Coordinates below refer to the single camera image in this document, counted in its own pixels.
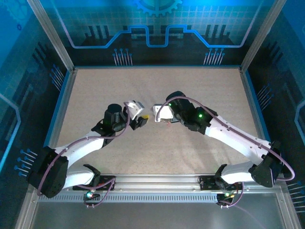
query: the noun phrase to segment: gear graphic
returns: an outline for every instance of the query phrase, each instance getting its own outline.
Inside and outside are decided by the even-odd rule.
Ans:
[[[10,16],[17,22],[20,22],[26,18],[28,13],[26,0],[2,0],[0,3],[6,6]]]
[[[138,9],[143,10],[143,13],[153,14],[158,17],[166,13],[172,13],[172,10],[178,9],[177,5],[182,3],[182,0],[134,0]]]

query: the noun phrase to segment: white robotic arm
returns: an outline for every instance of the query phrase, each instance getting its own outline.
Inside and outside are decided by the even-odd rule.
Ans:
[[[177,96],[185,97],[182,92],[177,91],[170,94],[166,101]],[[250,160],[236,165],[221,165],[214,176],[221,188],[226,189],[230,184],[244,181],[255,181],[265,187],[272,187],[283,168],[283,163],[266,149],[278,151],[277,142],[271,144],[254,137],[231,125],[215,111],[207,109],[213,115],[201,107],[195,108],[187,99],[173,99],[168,106],[162,108],[155,121],[174,118],[192,131],[218,139]],[[160,106],[154,106],[155,116],[159,110]]]
[[[65,151],[55,161],[43,181],[42,194],[51,198],[63,188],[77,185],[96,186],[100,181],[100,172],[97,169],[90,165],[74,166],[73,164],[89,153],[108,145],[115,138],[117,132],[127,128],[128,122],[133,130],[146,124],[147,117],[138,117],[144,109],[140,102],[129,101],[124,104],[126,107],[123,111],[118,104],[109,105],[104,118],[88,134],[75,142],[55,149],[44,147],[36,157],[27,181],[38,188],[50,163]]]

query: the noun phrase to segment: wire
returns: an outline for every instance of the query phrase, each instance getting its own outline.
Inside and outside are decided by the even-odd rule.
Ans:
[[[47,169],[44,172],[43,177],[42,177],[42,179],[39,183],[38,189],[37,189],[37,195],[38,196],[41,196],[42,185],[43,185],[48,173],[50,172],[51,168],[54,166],[56,160],[58,158],[60,158],[65,152],[67,152],[69,148],[71,148],[72,146],[74,146],[74,145],[76,145],[76,144],[78,144],[79,142],[82,142],[82,141],[88,141],[90,139],[115,139],[115,138],[117,138],[117,137],[119,137],[119,136],[121,136],[122,134],[125,133],[127,127],[130,124],[130,112],[129,112],[129,109],[128,109],[128,105],[126,103],[124,103],[124,106],[127,108],[126,109],[127,110],[127,122],[126,122],[126,127],[122,130],[122,132],[117,136],[110,136],[110,137],[103,137],[103,136],[101,136],[101,137],[97,137],[97,136],[84,137],[84,138],[81,138],[79,140],[76,140],[75,142],[70,143],[65,149],[63,149],[59,154],[57,154],[57,156],[52,160],[52,162],[47,167]]]
[[[209,109],[207,109],[205,106],[203,106],[200,102],[189,98],[189,97],[185,97],[185,96],[175,96],[173,98],[170,98],[169,100],[167,100],[165,103],[162,104],[162,106],[160,107],[157,115],[156,115],[156,120],[158,120],[159,115],[160,115],[160,111],[162,110],[162,108],[164,106],[166,106],[170,101],[175,100],[175,99],[186,99],[189,101],[192,101],[196,104],[198,104],[201,108],[203,108],[210,116],[212,116],[217,122],[219,122],[222,126],[224,126],[226,129],[233,131],[234,133],[238,134],[239,136],[243,137],[244,139],[250,141],[251,143],[263,148],[264,150],[270,152],[273,156],[275,156],[277,159],[279,159],[290,171],[291,176],[289,178],[278,178],[277,180],[282,180],[282,181],[290,181],[293,180],[295,178],[295,172],[294,170],[291,168],[291,166],[281,157],[279,156],[275,151],[273,151],[272,149],[269,149],[268,147],[265,147],[264,145],[260,144],[259,142],[249,138],[248,136],[240,133],[239,131],[231,128],[230,126],[228,126],[226,123],[222,122],[219,118],[217,118],[211,111],[209,111]]]
[[[238,183],[234,183],[235,187],[236,187],[236,195],[238,194]]]
[[[197,182],[198,182],[198,184],[203,185],[203,184],[204,184],[204,182],[203,182],[203,181],[202,181],[202,182],[200,182],[200,181],[199,181],[199,178],[200,178],[200,177],[198,177],[198,178],[197,178]]]
[[[92,189],[99,189],[99,188],[102,188],[104,186],[106,186],[107,184],[111,183],[111,182],[114,182],[115,181],[115,178],[112,178],[110,180],[108,180],[107,182],[103,183],[103,184],[100,184],[96,187],[88,187],[88,186],[84,186],[84,185],[78,185],[78,187],[81,187],[81,188],[84,188],[84,189],[88,189],[88,190],[92,190]]]
[[[229,202],[227,202],[227,201],[223,201],[223,200],[221,200],[220,202],[223,202],[223,203],[225,203],[225,204],[230,204]],[[236,207],[236,208],[238,208],[238,209],[240,209],[241,211],[243,211],[243,212],[245,212],[246,214],[248,214],[251,218],[253,218],[256,222],[257,222],[257,224],[259,225],[259,226],[261,226],[261,228],[263,228],[263,229],[267,229],[256,217],[254,217],[254,215],[252,215],[250,212],[248,212],[246,209],[244,209],[244,208],[242,208],[242,207],[240,207],[240,206],[238,206],[238,205],[234,205],[234,207]]]
[[[227,205],[225,207],[227,207],[227,208],[233,207],[240,201],[243,194],[244,194],[244,183],[242,182],[242,192],[240,193],[240,196],[235,203],[229,203],[229,202],[226,202],[226,201],[223,201],[223,200],[221,200],[220,202],[226,203]]]
[[[95,208],[95,207],[99,206],[106,199],[108,193],[110,192],[112,186],[114,185],[114,182],[115,182],[115,178],[112,178],[111,180],[107,181],[106,183],[101,184],[101,185],[96,186],[96,187],[87,187],[87,186],[83,186],[83,185],[78,185],[78,187],[82,187],[82,188],[85,188],[85,189],[98,189],[98,188],[104,187],[105,185],[111,183],[111,185],[110,185],[109,189],[107,190],[105,196],[103,198],[101,198],[101,200],[97,204],[89,205],[86,201],[84,201],[84,204],[87,206],[87,208]]]

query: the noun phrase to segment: enclosure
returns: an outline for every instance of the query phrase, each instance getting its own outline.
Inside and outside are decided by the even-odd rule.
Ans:
[[[0,1],[0,228],[303,228],[304,10],[296,0]],[[221,209],[198,177],[247,158],[154,122],[152,107],[174,91],[279,141],[294,180],[245,183],[238,205]],[[147,124],[77,162],[116,176],[105,202],[86,209],[86,192],[70,188],[37,196],[24,153],[81,138],[129,100]]]

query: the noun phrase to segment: speckled tabletop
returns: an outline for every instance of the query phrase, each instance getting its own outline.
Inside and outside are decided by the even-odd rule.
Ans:
[[[102,173],[214,173],[221,164],[247,160],[218,140],[191,132],[180,124],[153,121],[151,108],[180,90],[215,110],[240,129],[257,135],[238,69],[203,67],[105,68],[78,70],[58,146],[87,134],[111,103],[140,101],[150,119],[142,128],[129,128],[101,150],[77,164],[90,164]]]

